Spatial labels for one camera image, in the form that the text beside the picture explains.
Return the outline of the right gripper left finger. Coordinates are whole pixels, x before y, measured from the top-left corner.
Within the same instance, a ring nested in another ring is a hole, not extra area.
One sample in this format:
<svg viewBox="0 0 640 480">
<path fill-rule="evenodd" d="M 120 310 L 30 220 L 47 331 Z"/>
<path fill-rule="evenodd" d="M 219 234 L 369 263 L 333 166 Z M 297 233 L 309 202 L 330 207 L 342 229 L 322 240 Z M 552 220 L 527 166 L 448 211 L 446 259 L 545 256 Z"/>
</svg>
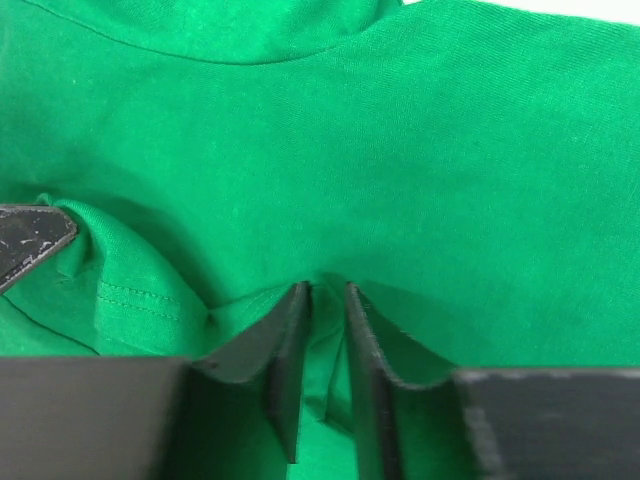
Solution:
<svg viewBox="0 0 640 480">
<path fill-rule="evenodd" d="M 210 354 L 7 357 L 5 479 L 282 479 L 296 459 L 311 288 Z"/>
</svg>

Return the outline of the green t shirt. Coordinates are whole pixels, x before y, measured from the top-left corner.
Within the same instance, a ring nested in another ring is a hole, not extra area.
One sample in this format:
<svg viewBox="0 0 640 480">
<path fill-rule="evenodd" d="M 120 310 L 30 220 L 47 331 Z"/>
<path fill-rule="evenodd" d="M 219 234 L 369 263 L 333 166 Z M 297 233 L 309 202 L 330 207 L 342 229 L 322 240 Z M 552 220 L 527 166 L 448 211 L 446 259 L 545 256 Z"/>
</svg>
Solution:
<svg viewBox="0 0 640 480">
<path fill-rule="evenodd" d="M 1 199 L 72 245 L 1 352 L 217 347 L 314 300 L 295 479 L 356 477 L 344 287 L 447 364 L 639 362 L 639 30 L 479 1 L 5 1 Z"/>
</svg>

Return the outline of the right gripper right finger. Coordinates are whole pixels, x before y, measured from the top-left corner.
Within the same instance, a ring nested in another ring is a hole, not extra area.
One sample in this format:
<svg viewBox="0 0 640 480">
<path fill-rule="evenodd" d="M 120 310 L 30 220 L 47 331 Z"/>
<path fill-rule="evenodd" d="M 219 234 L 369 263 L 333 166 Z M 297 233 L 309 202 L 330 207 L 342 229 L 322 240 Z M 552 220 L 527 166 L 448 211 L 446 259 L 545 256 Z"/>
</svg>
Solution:
<svg viewBox="0 0 640 480">
<path fill-rule="evenodd" d="M 345 289 L 362 479 L 635 479 L 632 367 L 455 368 Z"/>
</svg>

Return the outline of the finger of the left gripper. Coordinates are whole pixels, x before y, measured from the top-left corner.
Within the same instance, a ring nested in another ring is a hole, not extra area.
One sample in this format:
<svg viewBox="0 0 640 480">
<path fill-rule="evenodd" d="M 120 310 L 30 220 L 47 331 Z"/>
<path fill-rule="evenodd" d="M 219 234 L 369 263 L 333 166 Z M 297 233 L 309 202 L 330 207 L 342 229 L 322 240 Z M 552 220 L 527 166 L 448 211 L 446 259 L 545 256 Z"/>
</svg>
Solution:
<svg viewBox="0 0 640 480">
<path fill-rule="evenodd" d="M 41 205 L 1 205 L 1 293 L 68 246 L 78 227 L 63 210 Z"/>
</svg>

